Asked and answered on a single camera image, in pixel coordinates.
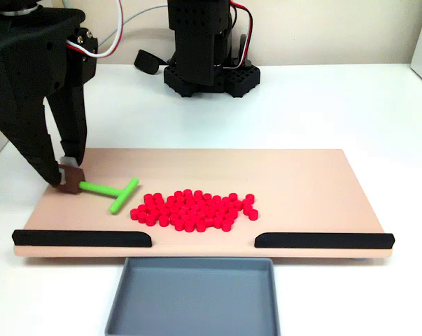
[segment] wooden board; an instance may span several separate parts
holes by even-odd
[[[118,215],[112,198],[48,187],[25,225],[27,230],[142,231],[151,248],[15,246],[18,256],[267,256],[383,258],[391,249],[255,248],[263,232],[383,233],[342,150],[87,149],[86,179],[124,188],[139,187]],[[146,193],[173,195],[200,189],[217,195],[253,193],[260,217],[240,216],[231,232],[177,232],[148,227],[129,217]]]

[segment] gray tray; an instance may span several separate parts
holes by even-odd
[[[268,258],[127,258],[109,336],[278,336]]]

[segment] white wire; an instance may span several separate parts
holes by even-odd
[[[133,20],[136,16],[140,16],[140,14],[144,14],[145,12],[151,11],[152,9],[156,9],[156,8],[163,8],[163,7],[167,7],[167,3],[161,3],[159,5],[154,5],[152,7],[148,7],[144,10],[141,10],[140,12],[134,14],[133,16],[127,18],[124,21],[124,25],[127,24],[128,22],[130,22],[131,20]],[[107,42],[107,40],[109,40],[112,35],[114,35],[117,32],[117,30],[113,31],[111,34],[109,34],[102,42],[99,43],[99,46],[101,46],[102,44],[104,44],[105,42]]]
[[[115,35],[113,44],[111,44],[110,48],[106,52],[103,52],[102,54],[93,54],[89,50],[86,50],[83,47],[80,47],[78,44],[75,44],[74,42],[70,42],[70,41],[66,40],[66,43],[68,43],[70,46],[75,47],[76,49],[81,50],[82,52],[85,53],[85,55],[87,55],[89,57],[103,58],[103,57],[109,56],[119,43],[119,39],[122,35],[122,22],[124,20],[120,0],[115,0],[115,3],[116,3],[116,6],[118,7],[118,29],[117,29],[117,34]]]
[[[71,3],[69,3],[69,0],[63,0],[63,7],[65,8],[72,8]]]

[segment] table surface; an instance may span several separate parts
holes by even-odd
[[[422,80],[407,64],[261,71],[261,85],[243,99],[182,99],[161,74],[100,65],[85,87],[87,146],[343,149],[396,237],[394,252],[385,260],[275,259],[282,333],[422,335]],[[12,145],[3,149],[0,335],[103,335],[123,258],[13,254],[11,234],[46,186]]]

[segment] green t-shaped object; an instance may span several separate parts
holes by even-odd
[[[110,207],[111,213],[116,214],[120,210],[121,206],[125,203],[127,198],[132,194],[133,190],[137,187],[138,183],[139,180],[137,178],[133,178],[124,190],[110,188],[104,185],[98,185],[84,181],[80,182],[78,186],[82,190],[117,197],[116,201],[114,201],[114,203],[112,203]]]

